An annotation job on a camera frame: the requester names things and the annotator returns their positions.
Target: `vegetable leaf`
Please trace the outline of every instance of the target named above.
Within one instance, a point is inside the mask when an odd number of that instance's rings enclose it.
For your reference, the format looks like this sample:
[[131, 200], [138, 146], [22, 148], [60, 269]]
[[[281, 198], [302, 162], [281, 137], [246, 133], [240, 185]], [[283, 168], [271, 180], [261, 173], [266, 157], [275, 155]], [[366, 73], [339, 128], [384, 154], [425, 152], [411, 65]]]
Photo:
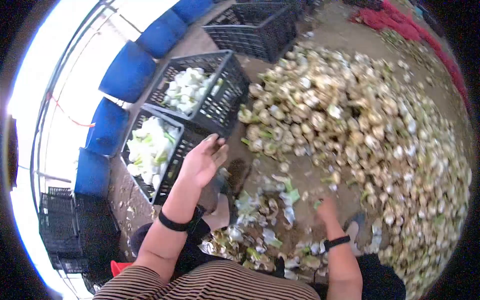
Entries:
[[163, 132], [163, 136], [165, 136], [166, 138], [168, 138], [168, 140], [175, 145], [175, 139], [173, 138], [173, 136], [171, 136], [168, 132]]

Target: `blue container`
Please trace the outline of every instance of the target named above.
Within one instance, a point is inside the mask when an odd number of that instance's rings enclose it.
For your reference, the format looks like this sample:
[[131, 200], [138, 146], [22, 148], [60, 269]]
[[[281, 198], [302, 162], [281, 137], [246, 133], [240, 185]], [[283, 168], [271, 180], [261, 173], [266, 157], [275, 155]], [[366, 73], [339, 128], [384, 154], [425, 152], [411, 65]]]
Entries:
[[148, 53], [128, 41], [108, 67], [98, 89], [122, 101], [135, 103], [152, 79], [155, 67]]
[[92, 197], [106, 197], [109, 181], [108, 159], [85, 148], [80, 148], [74, 192]]
[[153, 21], [137, 39], [137, 44], [156, 59], [164, 57], [183, 37], [188, 26], [172, 10]]
[[115, 155], [127, 129], [128, 112], [103, 98], [96, 108], [92, 123], [95, 126], [88, 130], [85, 149], [97, 154]]
[[172, 9], [185, 23], [190, 25], [206, 14], [212, 5], [212, 0], [180, 0]]

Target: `dirt floor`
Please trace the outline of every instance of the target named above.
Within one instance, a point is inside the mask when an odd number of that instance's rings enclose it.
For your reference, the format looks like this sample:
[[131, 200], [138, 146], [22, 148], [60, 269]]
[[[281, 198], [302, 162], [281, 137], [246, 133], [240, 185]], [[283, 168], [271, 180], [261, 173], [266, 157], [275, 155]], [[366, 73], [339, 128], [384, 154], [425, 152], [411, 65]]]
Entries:
[[[175, 48], [169, 53], [169, 56], [158, 62], [157, 73], [155, 79], [159, 76], [159, 71], [162, 69], [163, 63], [175, 56], [186, 56], [193, 54], [200, 54], [205, 52], [213, 52], [217, 50], [216, 45], [210, 37], [201, 28], [216, 14], [220, 13], [234, 1], [226, 1], [217, 4], [206, 16], [194, 23], [188, 29], [186, 36], [178, 42]], [[402, 12], [408, 12], [409, 8], [404, 4], [399, 4], [398, 7]], [[425, 85], [426, 94], [434, 100], [439, 110], [449, 119], [452, 120], [456, 127], [458, 135], [457, 140], [462, 141], [465, 146], [465, 155], [470, 161], [470, 165], [474, 166], [474, 156], [472, 147], [472, 130], [468, 122], [465, 108], [462, 104], [461, 98], [451, 85], [447, 73], [436, 74], [434, 77], [434, 84], [430, 86], [426, 84], [425, 77], [431, 76], [430, 72], [425, 67], [418, 65], [415, 60], [405, 57], [392, 47], [387, 46], [382, 41], [379, 34], [362, 24], [354, 24], [349, 22], [349, 16], [355, 10], [351, 6], [344, 5], [339, 1], [332, 1], [324, 5], [316, 7], [317, 11], [312, 12], [313, 19], [309, 22], [303, 20], [299, 25], [299, 40], [310, 40], [313, 43], [324, 46], [330, 49], [342, 49], [346, 53], [364, 53], [373, 59], [385, 59], [387, 61], [397, 62], [404, 60], [410, 65], [414, 76], [413, 82], [423, 82]], [[423, 21], [419, 21], [421, 25], [427, 25]], [[306, 32], [312, 32], [311, 36], [303, 36]], [[266, 68], [271, 67], [270, 64], [260, 60], [238, 56], [242, 67], [253, 82], [260, 82], [257, 78], [257, 73], [264, 72]], [[144, 103], [145, 98], [148, 97], [151, 89], [144, 93], [142, 98], [129, 109], [131, 112], [131, 119], [136, 115], [139, 107]], [[240, 142], [240, 138], [244, 135], [245, 128], [242, 124], [237, 124], [233, 135], [230, 137], [228, 144], [230, 145], [230, 153], [228, 162], [235, 159], [244, 161], [246, 165], [255, 161], [254, 165], [260, 165], [261, 168], [253, 168], [253, 172], [245, 184], [245, 190], [254, 193], [257, 189], [258, 182], [262, 180], [263, 176], [270, 177], [272, 174], [280, 175], [277, 169], [277, 162], [265, 156], [256, 158], [250, 153]], [[120, 158], [117, 156], [112, 159], [111, 166], [111, 182], [108, 199], [111, 203], [115, 217], [122, 229], [122, 236], [120, 240], [120, 250], [126, 255], [126, 261], [133, 261], [132, 253], [128, 247], [130, 237], [141, 225], [152, 222], [156, 217], [159, 207], [151, 206], [146, 199], [144, 199], [139, 192], [138, 187], [134, 184], [126, 167], [122, 164]], [[320, 183], [320, 178], [326, 176], [327, 172], [323, 168], [317, 168], [312, 165], [308, 156], [296, 157], [294, 162], [290, 165], [289, 174], [292, 176], [293, 186], [298, 188], [300, 195], [308, 195], [308, 197], [320, 197], [330, 195], [337, 201], [338, 219], [340, 223], [345, 222], [355, 212], [360, 210], [360, 191], [357, 188], [348, 188], [345, 184], [340, 184], [337, 192], [332, 192], [327, 185]], [[215, 198], [210, 187], [207, 187], [202, 194], [200, 204], [204, 205], [208, 210], [215, 208]], [[305, 209], [305, 214], [296, 212], [299, 223], [295, 225], [294, 229], [286, 232], [279, 232], [277, 236], [286, 245], [294, 247], [298, 238], [304, 234], [304, 228], [313, 226], [315, 240], [320, 240], [324, 231], [321, 227], [315, 227], [313, 218], [309, 215], [310, 211]], [[367, 243], [371, 239], [371, 224], [373, 219], [367, 220], [366, 230], [360, 235], [359, 245]]]

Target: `wrist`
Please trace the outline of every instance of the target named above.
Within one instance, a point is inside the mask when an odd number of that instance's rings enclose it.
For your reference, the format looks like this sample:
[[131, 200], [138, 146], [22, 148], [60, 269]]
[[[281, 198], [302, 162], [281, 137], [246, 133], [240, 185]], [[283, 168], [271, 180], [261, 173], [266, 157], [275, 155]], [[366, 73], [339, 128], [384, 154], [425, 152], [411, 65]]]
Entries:
[[340, 223], [337, 221], [336, 218], [328, 219], [328, 221], [325, 222], [325, 229], [327, 232], [328, 240], [335, 240], [346, 236], [345, 232], [343, 231]]

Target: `black wristband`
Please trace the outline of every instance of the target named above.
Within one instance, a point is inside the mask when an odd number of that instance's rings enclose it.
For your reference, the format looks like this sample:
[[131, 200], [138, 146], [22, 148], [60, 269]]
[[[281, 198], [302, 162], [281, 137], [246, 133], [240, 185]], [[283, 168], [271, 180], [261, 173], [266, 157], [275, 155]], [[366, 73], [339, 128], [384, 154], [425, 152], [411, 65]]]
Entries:
[[347, 235], [346, 237], [341, 237], [341, 238], [335, 239], [335, 240], [326, 240], [324, 242], [325, 251], [328, 252], [328, 250], [330, 250], [331, 248], [333, 248], [335, 246], [338, 246], [338, 245], [341, 245], [341, 244], [348, 243], [349, 241], [350, 241], [350, 236], [349, 235]]
[[191, 221], [188, 222], [188, 223], [185, 223], [185, 224], [180, 224], [180, 223], [176, 223], [176, 222], [173, 222], [170, 219], [168, 219], [163, 214], [162, 210], [160, 210], [160, 213], [158, 213], [158, 220], [160, 221], [160, 223], [163, 224], [163, 226], [167, 227], [168, 229], [171, 229], [173, 231], [178, 231], [178, 232], [187, 231], [188, 233], [190, 233], [195, 229], [198, 222], [200, 221], [200, 219], [204, 215], [204, 212], [205, 212], [205, 208], [198, 205], [198, 206], [195, 207], [195, 211], [193, 212], [193, 217], [192, 217]]

